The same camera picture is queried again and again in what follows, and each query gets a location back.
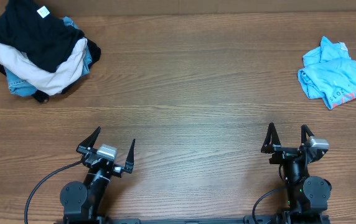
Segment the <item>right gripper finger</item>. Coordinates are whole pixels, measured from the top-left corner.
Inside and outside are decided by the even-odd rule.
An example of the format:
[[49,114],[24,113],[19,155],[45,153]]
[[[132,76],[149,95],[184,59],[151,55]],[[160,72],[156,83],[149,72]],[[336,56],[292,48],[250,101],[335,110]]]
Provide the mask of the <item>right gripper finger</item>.
[[306,124],[303,124],[301,126],[301,144],[305,145],[308,137],[312,137],[312,136],[314,136],[312,131],[308,128]]
[[267,134],[263,143],[263,146],[265,147],[269,145],[281,145],[274,123],[268,125]]

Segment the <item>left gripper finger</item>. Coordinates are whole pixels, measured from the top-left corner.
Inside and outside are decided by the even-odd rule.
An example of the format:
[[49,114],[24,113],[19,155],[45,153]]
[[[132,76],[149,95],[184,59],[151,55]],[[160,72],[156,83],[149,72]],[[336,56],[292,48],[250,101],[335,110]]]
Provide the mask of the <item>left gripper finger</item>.
[[135,139],[132,140],[131,147],[129,149],[125,165],[126,166],[133,166],[134,165],[134,145],[135,145]]
[[85,149],[92,148],[98,138],[100,131],[101,131],[101,127],[99,126],[94,130],[94,132],[92,134],[89,135],[89,137],[87,137],[85,140],[83,140],[78,145],[78,148],[79,147],[85,148]]

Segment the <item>light blue printed t-shirt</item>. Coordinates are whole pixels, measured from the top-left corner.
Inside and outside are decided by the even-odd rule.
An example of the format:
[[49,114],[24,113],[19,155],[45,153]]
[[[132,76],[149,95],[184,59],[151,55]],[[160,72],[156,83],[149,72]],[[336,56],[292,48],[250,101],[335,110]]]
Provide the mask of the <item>light blue printed t-shirt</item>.
[[310,99],[322,99],[330,110],[356,99],[356,61],[343,42],[321,38],[320,46],[302,56],[299,84]]

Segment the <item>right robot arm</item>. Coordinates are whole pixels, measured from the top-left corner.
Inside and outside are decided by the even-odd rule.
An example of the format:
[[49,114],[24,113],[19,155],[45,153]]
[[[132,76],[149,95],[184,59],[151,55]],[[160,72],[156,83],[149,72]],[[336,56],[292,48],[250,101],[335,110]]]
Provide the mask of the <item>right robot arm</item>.
[[301,126],[300,146],[284,147],[275,125],[270,123],[261,152],[271,155],[270,164],[279,165],[279,177],[284,185],[256,201],[251,214],[253,221],[258,223],[255,210],[264,198],[285,190],[288,208],[278,210],[271,223],[329,223],[328,216],[323,216],[322,212],[327,210],[332,185],[326,179],[311,176],[308,171],[308,165],[322,159],[328,150],[328,141],[315,137],[305,124]]

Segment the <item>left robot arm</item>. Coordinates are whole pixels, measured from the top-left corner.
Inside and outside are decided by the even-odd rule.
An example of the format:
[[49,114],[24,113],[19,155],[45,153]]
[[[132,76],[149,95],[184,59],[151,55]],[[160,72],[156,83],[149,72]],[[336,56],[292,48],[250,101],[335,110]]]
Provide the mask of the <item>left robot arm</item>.
[[108,217],[98,213],[106,188],[113,176],[121,178],[123,173],[133,172],[135,141],[122,166],[115,163],[117,148],[106,144],[94,147],[100,131],[100,127],[96,128],[76,149],[88,172],[83,182],[70,182],[61,190],[64,223],[109,223]]

